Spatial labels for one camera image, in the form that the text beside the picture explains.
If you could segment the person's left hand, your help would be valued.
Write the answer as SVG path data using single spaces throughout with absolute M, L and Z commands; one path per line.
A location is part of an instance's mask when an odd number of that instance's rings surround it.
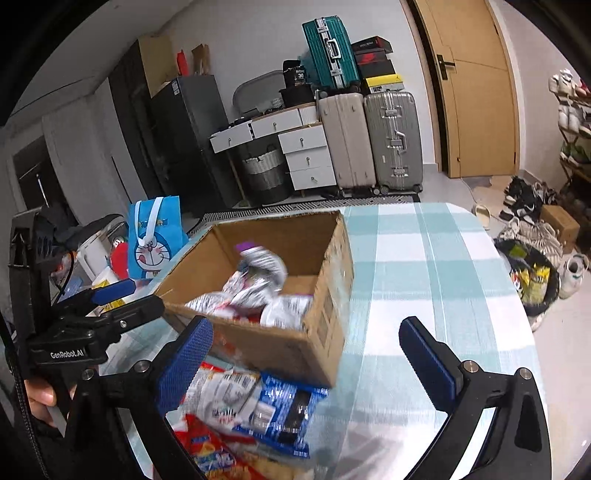
M 49 411 L 50 408 L 55 407 L 57 404 L 56 394 L 52 386 L 40 378 L 26 379 L 24 384 L 32 415 L 41 422 L 55 428 L 55 422 Z

